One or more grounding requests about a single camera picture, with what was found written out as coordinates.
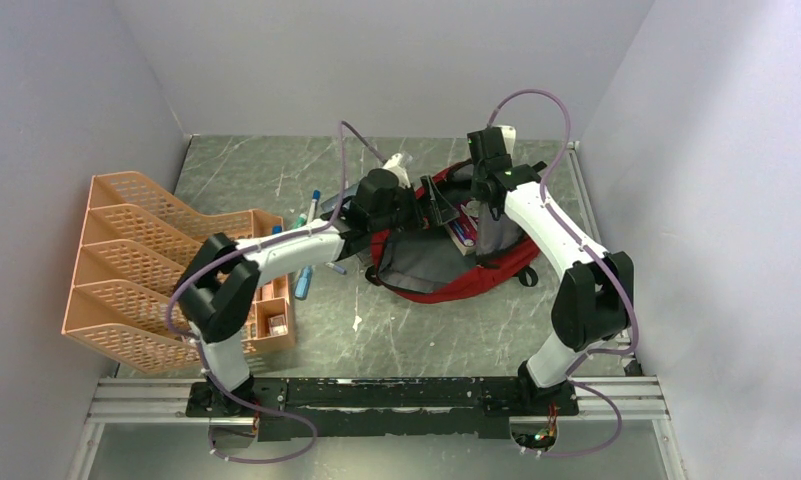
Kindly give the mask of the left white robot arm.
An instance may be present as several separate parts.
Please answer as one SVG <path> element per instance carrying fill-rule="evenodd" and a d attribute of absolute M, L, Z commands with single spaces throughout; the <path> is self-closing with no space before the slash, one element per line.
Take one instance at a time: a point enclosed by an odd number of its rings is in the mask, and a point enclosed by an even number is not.
<path fill-rule="evenodd" d="M 165 319 L 181 311 L 189 325 L 183 335 L 215 386 L 213 403 L 227 415 L 240 415 L 253 400 L 240 334 L 257 289 L 307 266 L 353 256 L 380 232 L 438 228 L 458 214 L 433 178 L 422 178 L 415 190 L 397 172 L 374 169 L 352 196 L 338 199 L 327 219 L 262 238 L 209 237 L 177 282 Z"/>

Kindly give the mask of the red student backpack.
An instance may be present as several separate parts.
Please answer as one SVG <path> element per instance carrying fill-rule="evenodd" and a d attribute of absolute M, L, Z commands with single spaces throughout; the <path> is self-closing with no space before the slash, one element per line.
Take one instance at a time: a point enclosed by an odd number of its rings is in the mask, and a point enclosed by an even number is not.
<path fill-rule="evenodd" d="M 493 219 L 487 206 L 481 207 L 481 239 L 467 254 L 447 227 L 383 231 L 372 237 L 370 249 L 366 279 L 416 303 L 471 298 L 512 278 L 524 287 L 538 284 L 531 263 L 539 248 L 507 216 Z"/>

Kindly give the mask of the purple sticker book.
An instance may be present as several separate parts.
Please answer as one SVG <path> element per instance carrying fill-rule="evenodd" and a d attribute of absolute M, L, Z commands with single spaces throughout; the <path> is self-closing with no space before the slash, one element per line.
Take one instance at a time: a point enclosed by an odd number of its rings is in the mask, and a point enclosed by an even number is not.
<path fill-rule="evenodd" d="M 445 226 L 451 240 L 463 256 L 476 250 L 480 203 L 469 200 L 457 206 L 458 216 Z"/>

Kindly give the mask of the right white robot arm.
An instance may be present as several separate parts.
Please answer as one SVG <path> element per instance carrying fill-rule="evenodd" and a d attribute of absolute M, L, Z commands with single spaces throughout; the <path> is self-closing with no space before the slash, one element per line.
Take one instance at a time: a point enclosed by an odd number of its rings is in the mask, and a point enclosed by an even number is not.
<path fill-rule="evenodd" d="M 469 133 L 467 141 L 471 194 L 478 203 L 477 247 L 492 245 L 496 227 L 517 232 L 533 241 L 559 278 L 553 331 L 522 365 L 527 380 L 515 389 L 518 406 L 538 414 L 552 403 L 553 386 L 568 380 L 587 355 L 609 353 L 606 341 L 636 329 L 633 262 L 624 252 L 609 252 L 570 219 L 548 193 L 542 168 L 513 164 L 513 128 L 489 126 Z"/>

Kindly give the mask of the dark blue notebook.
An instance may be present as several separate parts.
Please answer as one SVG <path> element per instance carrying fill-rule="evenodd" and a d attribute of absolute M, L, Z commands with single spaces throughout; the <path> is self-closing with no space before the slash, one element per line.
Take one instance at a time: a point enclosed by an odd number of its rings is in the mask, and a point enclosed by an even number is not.
<path fill-rule="evenodd" d="M 346 201 L 350 200 L 353 196 L 354 194 L 349 192 L 345 192 L 343 195 L 333 195 L 328 199 L 323 200 L 320 203 L 320 207 L 323 212 L 332 211 L 339 203 L 344 204 Z"/>

